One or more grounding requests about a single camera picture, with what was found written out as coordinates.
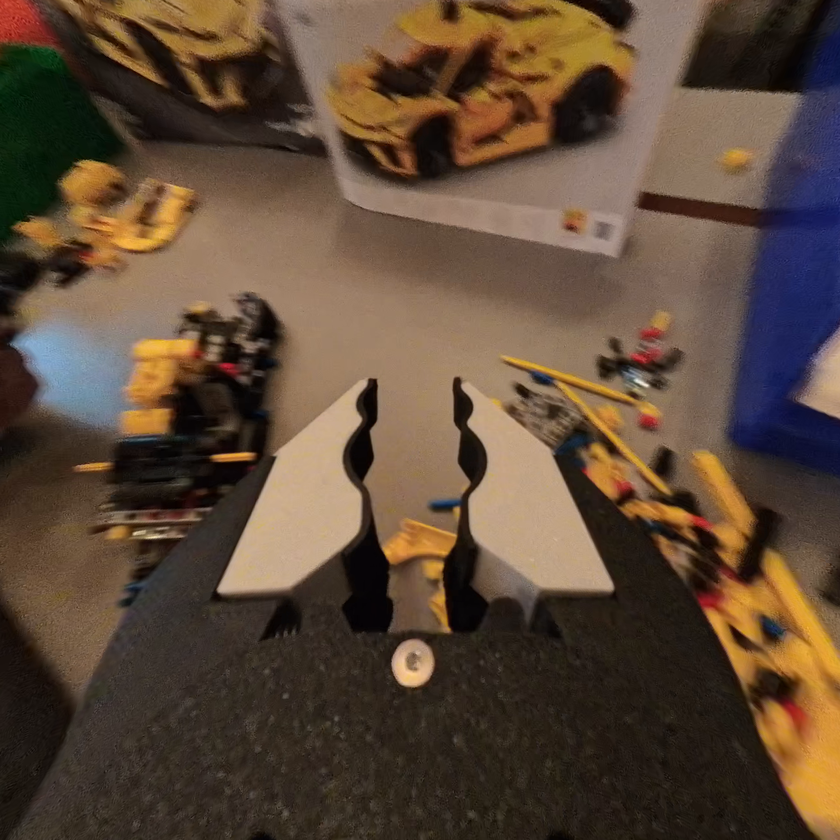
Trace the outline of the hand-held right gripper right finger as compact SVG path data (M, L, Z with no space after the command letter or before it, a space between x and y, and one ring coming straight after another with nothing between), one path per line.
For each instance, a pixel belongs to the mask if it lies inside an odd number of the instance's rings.
M453 405L466 483L444 561L450 630L477 630L493 602L513 602L529 623L546 599L612 596L613 579L547 446L461 377Z

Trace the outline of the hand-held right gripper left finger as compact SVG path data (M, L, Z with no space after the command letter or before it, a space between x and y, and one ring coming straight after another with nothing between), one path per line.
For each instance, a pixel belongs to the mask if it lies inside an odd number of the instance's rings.
M365 478L378 382L363 378L273 455L216 588L226 601L335 604L357 633L393 620L390 564Z

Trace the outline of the black brick car chassis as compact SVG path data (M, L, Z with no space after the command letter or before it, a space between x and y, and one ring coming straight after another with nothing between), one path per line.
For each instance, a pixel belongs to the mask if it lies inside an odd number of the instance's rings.
M266 450L267 384L284 326L252 291L225 315L205 302L185 308L170 339L196 339L196 378L180 385L175 424L162 436L124 437L108 460L75 465L100 474L107 494L91 531L134 548L134 568L118 606L131 606L177 543L256 467Z

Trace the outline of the pile of bricks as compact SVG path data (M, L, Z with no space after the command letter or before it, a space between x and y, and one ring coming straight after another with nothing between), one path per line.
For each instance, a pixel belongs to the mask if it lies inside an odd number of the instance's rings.
M690 464L720 512L709 521L693 494L672 479L674 453L657 449L642 465L622 441L613 405L588 406L580 392L633 405L640 427L657 429L646 391L667 384L680 362L665 352L670 316L658 312L626 356L618 339L597 358L603 379L622 376L626 393L502 356L547 392L515 384L502 408L555 454L575 457L582 474L668 563L696 598L744 696L786 793L814 835L838 838L838 652L812 604L772 549L778 519L752 511L720 459L699 450Z

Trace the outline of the yellow black brick subassembly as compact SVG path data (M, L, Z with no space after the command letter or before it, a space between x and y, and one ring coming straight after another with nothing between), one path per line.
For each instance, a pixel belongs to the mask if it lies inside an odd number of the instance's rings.
M129 409L120 417L122 436L172 432L178 387L195 380L197 354L196 339L143 339L133 346L133 368L123 388Z

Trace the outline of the grey desk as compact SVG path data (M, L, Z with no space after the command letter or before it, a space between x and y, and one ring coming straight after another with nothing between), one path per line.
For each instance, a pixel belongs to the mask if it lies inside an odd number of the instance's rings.
M759 206L795 115L795 93L678 89L661 123L619 259L416 224L345 202L323 158L257 148L135 145L126 170L198 192L175 244L74 286L42 286L18 340L40 381L34 408L2 440L2 596L22 635L75 706L119 620L129 570L120 543L88 532L101 483L72 466L106 460L135 342L173 331L188 303L228 308L264 296L287 327L270 398L274 450L360 378L380 383L369 475L382 536L459 487L451 385L461 375L501 397L517 356L593 377L607 338L628 341L657 310L686 358L654 436L627 420L644 459L658 445L727 465L744 495L783 519L780 551L838 641L821 597L838 557L838 480L727 441L729 403L759 230L665 212L672 197ZM729 148L751 168L718 164Z

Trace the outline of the person's left hand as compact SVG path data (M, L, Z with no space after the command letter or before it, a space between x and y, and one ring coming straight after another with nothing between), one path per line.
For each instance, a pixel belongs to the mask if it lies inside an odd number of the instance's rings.
M39 384L25 357L12 345L1 347L1 435L27 412Z

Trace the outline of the instruction booklet with car picture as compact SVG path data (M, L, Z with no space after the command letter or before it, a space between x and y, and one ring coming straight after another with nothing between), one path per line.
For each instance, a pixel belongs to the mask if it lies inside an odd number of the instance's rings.
M276 2L343 197L618 256L702 2Z

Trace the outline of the long yellow brick door assembly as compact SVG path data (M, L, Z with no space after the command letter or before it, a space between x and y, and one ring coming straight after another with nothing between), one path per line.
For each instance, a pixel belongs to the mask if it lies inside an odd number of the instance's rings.
M196 207L193 189L147 177L114 215L81 206L72 211L71 219L116 249L146 254L173 242Z

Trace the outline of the black red brick piece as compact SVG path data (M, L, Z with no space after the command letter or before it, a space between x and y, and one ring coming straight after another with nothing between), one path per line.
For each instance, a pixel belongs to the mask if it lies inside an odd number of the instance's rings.
M91 270L91 257L93 251L89 246L73 241L56 248L47 258L45 267L54 284L66 287Z

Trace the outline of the blue plastic bin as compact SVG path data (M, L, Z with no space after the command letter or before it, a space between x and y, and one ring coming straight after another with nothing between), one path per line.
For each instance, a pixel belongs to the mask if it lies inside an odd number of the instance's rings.
M795 398L839 317L839 32L829 2L773 163L742 328L729 437L837 476L838 419Z

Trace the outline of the short yellow brick fender assembly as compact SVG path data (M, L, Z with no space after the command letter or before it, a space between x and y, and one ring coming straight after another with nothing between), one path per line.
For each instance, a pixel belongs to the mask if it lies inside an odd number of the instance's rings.
M118 167L93 160L73 164L59 178L57 189L67 204L87 207L109 206L128 191L125 175Z

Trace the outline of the green plastic bin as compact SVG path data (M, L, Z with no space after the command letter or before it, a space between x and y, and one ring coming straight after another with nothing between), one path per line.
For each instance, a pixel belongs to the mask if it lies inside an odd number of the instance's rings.
M54 204L58 181L72 165L109 162L124 147L58 52L2 44L2 244L17 222Z

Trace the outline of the dark toy car box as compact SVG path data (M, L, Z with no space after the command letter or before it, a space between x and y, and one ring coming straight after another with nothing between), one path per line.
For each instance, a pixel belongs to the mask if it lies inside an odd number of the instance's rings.
M277 2L38 2L144 140L326 153Z

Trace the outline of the red Lego storage case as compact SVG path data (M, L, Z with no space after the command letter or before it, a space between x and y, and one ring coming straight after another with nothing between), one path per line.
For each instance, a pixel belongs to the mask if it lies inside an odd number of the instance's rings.
M60 49L60 42L29 1L1 1L1 44Z

